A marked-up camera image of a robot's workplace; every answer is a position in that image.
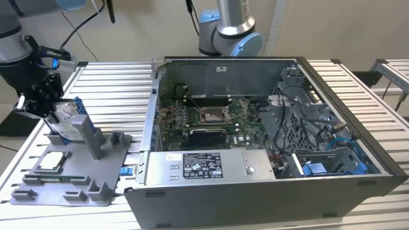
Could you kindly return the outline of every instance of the circuit board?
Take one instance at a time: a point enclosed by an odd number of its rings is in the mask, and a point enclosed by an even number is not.
[[[166,100],[159,108],[159,129],[163,151],[270,149],[255,104],[246,98],[203,107]]]

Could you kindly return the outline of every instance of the warning label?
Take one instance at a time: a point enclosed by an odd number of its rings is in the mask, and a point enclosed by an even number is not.
[[[183,178],[222,178],[219,153],[185,153]]]

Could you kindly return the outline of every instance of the cable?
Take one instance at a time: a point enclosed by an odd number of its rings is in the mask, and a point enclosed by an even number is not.
[[[335,125],[336,123],[332,122],[332,121],[327,121],[327,120],[322,120],[322,119],[312,119],[312,118],[306,118],[306,117],[299,117],[299,122],[300,120],[306,120],[308,122],[319,122],[319,123],[324,123],[324,124],[328,124],[328,125]]]
[[[62,44],[59,45],[59,49],[63,48],[63,46],[66,45],[69,39],[71,38],[71,36],[77,32],[77,30],[86,24],[86,22],[89,22],[102,12],[102,10],[105,8],[105,0],[101,0],[101,1],[102,1],[102,6],[101,6],[99,10],[89,18],[86,18],[85,21],[82,21],[81,24],[74,28],[74,30],[70,32],[70,34],[67,35],[66,39],[63,40]]]
[[[18,150],[11,149],[11,148],[9,148],[9,147],[5,147],[5,146],[2,146],[2,145],[0,145],[0,148],[3,148],[3,149],[6,149],[6,150],[14,151],[14,152],[18,152]]]
[[[177,98],[177,97],[175,97],[175,91],[177,91],[177,87],[181,86],[181,85],[185,86],[186,84],[185,84],[185,83],[178,83],[178,84],[175,84],[175,85],[173,86],[173,98]]]
[[[318,139],[320,139],[322,140],[322,138],[320,138],[320,134],[324,132],[324,126],[323,126],[323,128],[320,128],[319,129],[319,131],[316,132],[316,135],[315,135],[315,144],[316,144],[316,146],[318,146]]]
[[[276,148],[276,150],[279,152],[282,152],[284,155],[290,156],[288,152],[284,151],[284,149],[282,149],[278,144],[276,144],[276,138],[278,138],[278,134],[279,134],[279,131],[282,129],[282,125],[283,125],[283,119],[284,119],[284,101],[283,101],[283,96],[280,95],[280,100],[282,100],[282,111],[280,111],[280,119],[279,119],[279,124],[278,124],[278,129],[276,129],[276,132],[274,134],[274,138],[272,138],[272,143],[274,143],[274,146]]]
[[[199,36],[191,13],[190,13],[190,19],[191,19],[191,22],[193,22],[193,26],[194,26],[194,30],[195,30],[197,36]]]
[[[400,107],[400,103],[402,103],[400,101],[398,101],[398,102],[396,102],[396,105],[395,105],[394,111],[396,111],[396,110],[398,110],[398,107]]]
[[[70,27],[71,27],[73,29],[75,29],[75,27],[73,26],[73,24],[71,24],[70,21],[67,20],[67,18],[66,18],[66,16],[65,16],[63,12],[61,12],[61,15],[62,15],[62,17],[65,18],[65,20],[67,21]],[[90,51],[90,49],[89,49],[87,46],[85,45],[83,39],[82,39],[81,35],[78,34],[78,31],[75,31],[75,34],[78,35],[78,38],[79,38],[79,40],[81,40],[81,42],[82,42],[82,45],[85,46],[85,48],[87,49],[89,53],[90,53],[91,56],[94,57],[95,61],[99,62],[98,59],[97,59],[97,57],[95,57],[95,55],[94,55],[94,53]]]
[[[383,95],[382,95],[382,100],[383,100],[383,98],[384,98],[384,95],[386,95],[386,92],[387,92],[387,89],[388,89],[390,84],[391,84],[391,81],[388,82],[388,84],[387,84],[387,86],[386,86],[386,89],[384,89],[384,92],[383,92]]]
[[[193,23],[193,26],[194,26],[195,34],[198,36],[198,30],[197,30],[197,27],[195,27],[195,22],[194,22],[193,13],[191,13],[193,11],[194,11],[197,24],[198,24],[198,19],[197,19],[197,13],[195,13],[195,9],[194,9],[191,0],[186,0],[186,8],[187,8],[187,13],[190,14],[190,19],[191,19],[191,23]]]
[[[306,91],[304,88],[300,87],[300,86],[298,86],[298,85],[288,85],[288,86],[286,86],[286,87],[280,90],[280,94],[283,93],[283,91],[284,91],[287,88],[291,88],[291,87],[299,88],[299,89],[302,89],[303,91]]]
[[[197,13],[195,13],[195,8],[194,8],[194,5],[193,5],[193,1],[191,2],[191,8],[193,8],[193,12],[194,12],[194,17],[195,17],[195,22],[198,24],[198,18],[197,18]]]
[[[334,139],[334,140],[328,143],[328,145],[327,145],[327,147],[326,147],[326,151],[330,150],[331,145],[332,145],[336,141],[339,141],[339,140],[347,141],[347,142],[355,147],[356,152],[358,152],[358,154],[359,154],[359,155],[358,155],[358,159],[360,159],[360,156],[362,156],[360,149],[359,149],[358,145],[356,145],[350,139],[347,139],[347,138],[336,138],[336,139]]]

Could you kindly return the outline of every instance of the metal slat table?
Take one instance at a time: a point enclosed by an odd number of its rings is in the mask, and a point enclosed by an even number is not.
[[[409,93],[409,60],[378,59],[370,71],[379,72],[404,93]]]
[[[409,174],[409,124],[379,100],[342,64],[308,61],[390,156]],[[138,163],[141,133],[150,89],[150,63],[89,63],[70,76],[65,97],[78,96],[90,119],[103,132],[123,130],[133,137],[125,165]],[[33,167],[49,141],[39,121],[0,177],[0,229],[93,228],[138,229],[122,196],[131,177],[119,177],[107,207],[11,206],[10,192]],[[368,230],[409,228],[409,181],[386,196],[368,198],[343,218],[290,221],[217,229]]]

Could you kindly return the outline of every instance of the gray plastic part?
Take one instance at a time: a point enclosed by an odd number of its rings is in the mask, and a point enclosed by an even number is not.
[[[73,185],[89,185],[89,183],[90,183],[90,178],[89,178],[89,176],[86,176],[83,179],[71,179],[71,180],[70,180],[70,183],[71,183]]]
[[[59,135],[49,133],[46,137],[53,145],[65,145],[62,137]]]
[[[83,139],[83,143],[87,146],[87,150],[91,154],[93,159],[98,160],[102,157],[102,150],[99,147],[99,143],[103,142],[103,136],[101,132],[97,130],[93,132],[90,126],[90,119],[87,115],[75,115],[71,118],[71,126],[78,130],[81,137]]]
[[[86,200],[86,195],[83,194],[83,192],[81,190],[67,190],[65,191],[65,194],[62,195],[62,197],[65,198],[65,200],[69,201],[81,201],[83,202]]]
[[[125,138],[123,133],[113,131],[110,133],[110,136],[109,136],[109,142],[113,146],[114,145],[125,146],[126,145],[126,138]]]
[[[34,200],[33,196],[35,196],[37,193],[31,189],[15,189],[11,192],[11,197],[17,200]]]
[[[42,184],[42,181],[39,180],[39,178],[29,178],[29,177],[22,177],[22,182],[25,184],[29,184],[29,185],[41,185]]]
[[[86,115],[75,119],[75,124],[83,132],[85,141],[47,146],[33,169],[23,175],[22,184],[11,193],[11,204],[109,205],[131,136],[123,135],[119,131],[111,132],[110,135],[102,135],[97,131],[89,136],[85,126],[90,129],[86,125],[90,123]],[[91,155],[90,145],[97,145],[99,148],[98,160]],[[53,170],[37,170],[45,155],[54,151],[63,153],[59,165]]]
[[[93,201],[105,201],[111,197],[113,194],[113,191],[107,188],[105,182],[102,182],[102,186],[98,187],[93,181],[90,181],[86,192]]]

